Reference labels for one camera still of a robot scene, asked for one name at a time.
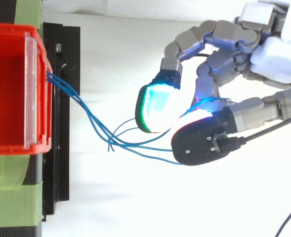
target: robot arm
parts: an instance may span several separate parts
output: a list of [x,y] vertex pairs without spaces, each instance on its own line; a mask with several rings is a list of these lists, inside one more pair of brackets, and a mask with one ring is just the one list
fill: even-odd
[[[261,127],[267,121],[291,118],[290,23],[289,4],[250,2],[234,23],[206,21],[181,33],[166,47],[160,72],[150,85],[165,83],[177,89],[182,61],[197,55],[205,43],[219,48],[197,69],[193,105],[207,97],[218,97],[218,88],[240,74],[288,88],[234,105],[201,105],[198,109],[209,110],[213,116],[190,123],[175,133],[172,149],[178,162],[198,165],[223,158],[246,143],[242,138],[228,138],[229,134]],[[144,124],[141,119],[138,122],[138,114],[136,109],[136,121],[142,128]]]

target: screw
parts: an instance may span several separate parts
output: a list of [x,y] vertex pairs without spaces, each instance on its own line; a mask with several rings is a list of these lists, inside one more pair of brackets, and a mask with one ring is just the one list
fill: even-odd
[[61,44],[60,43],[56,44],[56,52],[57,53],[61,53],[62,52]]

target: white backdrop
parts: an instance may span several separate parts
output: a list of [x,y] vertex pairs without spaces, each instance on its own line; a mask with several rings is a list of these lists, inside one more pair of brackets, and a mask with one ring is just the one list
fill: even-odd
[[[139,89],[157,74],[165,46],[194,25],[61,13],[47,13],[44,19],[81,27],[81,94],[112,130],[134,117]],[[184,63],[182,92],[189,103],[201,62]],[[239,102],[276,90],[237,78],[221,92]],[[70,126],[71,200],[58,203],[56,214],[48,216],[43,237],[268,237],[291,212],[291,125],[195,167],[119,148],[107,153],[73,102]],[[129,141],[149,137],[123,136]],[[168,148],[169,137],[153,146]],[[291,236],[291,221],[281,236]]]
[[232,21],[244,4],[254,0],[43,0],[44,8],[116,17],[167,21]]

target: red container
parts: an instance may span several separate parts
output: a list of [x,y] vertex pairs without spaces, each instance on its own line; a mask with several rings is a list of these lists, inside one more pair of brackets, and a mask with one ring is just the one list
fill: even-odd
[[51,149],[52,72],[35,27],[0,24],[0,155]]

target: masking tape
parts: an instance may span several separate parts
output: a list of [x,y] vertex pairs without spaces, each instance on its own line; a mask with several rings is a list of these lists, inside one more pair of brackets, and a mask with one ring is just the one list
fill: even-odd
[[40,30],[42,25],[42,1],[17,0],[14,23],[16,25],[33,25]]
[[20,189],[30,156],[0,156],[0,190]]
[[37,226],[42,219],[42,183],[0,191],[0,227]]

